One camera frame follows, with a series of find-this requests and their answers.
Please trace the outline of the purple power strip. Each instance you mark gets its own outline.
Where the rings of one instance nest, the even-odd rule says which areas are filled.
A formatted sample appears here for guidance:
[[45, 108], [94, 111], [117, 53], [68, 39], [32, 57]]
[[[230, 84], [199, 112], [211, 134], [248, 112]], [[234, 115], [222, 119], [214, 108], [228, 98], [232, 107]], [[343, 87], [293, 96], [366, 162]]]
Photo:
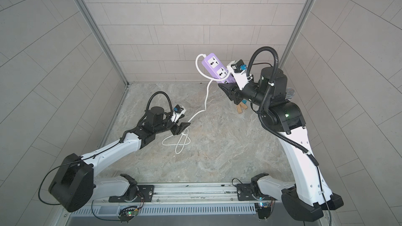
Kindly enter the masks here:
[[224, 64], [218, 59], [214, 53], [210, 53], [203, 59], [202, 65], [208, 71], [211, 77], [215, 79], [225, 78], [228, 70]]

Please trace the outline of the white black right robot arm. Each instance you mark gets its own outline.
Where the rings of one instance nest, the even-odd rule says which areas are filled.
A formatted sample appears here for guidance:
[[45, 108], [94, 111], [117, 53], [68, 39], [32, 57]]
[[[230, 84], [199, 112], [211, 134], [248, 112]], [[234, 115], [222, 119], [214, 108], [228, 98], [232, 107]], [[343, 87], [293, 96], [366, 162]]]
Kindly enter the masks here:
[[306, 121], [300, 108], [287, 97], [287, 76], [278, 67], [279, 57], [272, 47], [261, 47], [248, 64], [235, 60], [227, 65], [232, 83], [219, 83], [234, 104], [247, 100], [257, 105], [255, 113], [263, 129], [276, 136], [282, 145], [294, 182], [274, 179], [267, 173], [254, 176], [247, 185], [259, 218], [272, 213], [276, 201], [283, 204], [296, 221], [314, 222], [344, 205], [324, 180], [308, 139]]

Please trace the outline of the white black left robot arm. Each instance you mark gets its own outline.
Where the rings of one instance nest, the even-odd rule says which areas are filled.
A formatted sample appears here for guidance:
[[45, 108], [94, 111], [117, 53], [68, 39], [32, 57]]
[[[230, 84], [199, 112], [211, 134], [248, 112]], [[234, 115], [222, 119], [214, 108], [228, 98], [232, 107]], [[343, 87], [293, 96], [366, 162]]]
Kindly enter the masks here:
[[169, 131], [178, 135], [190, 126], [188, 122], [179, 122], [186, 113], [184, 106], [172, 106], [168, 102], [169, 111], [165, 111], [160, 106], [150, 105], [148, 102], [137, 125], [124, 131], [117, 141], [84, 155], [72, 153], [53, 168], [55, 176], [48, 192], [56, 199], [55, 205], [75, 212], [100, 198], [113, 197], [120, 202], [139, 198], [138, 183], [130, 175], [110, 178], [98, 178], [98, 175], [121, 158], [147, 146], [157, 134]]

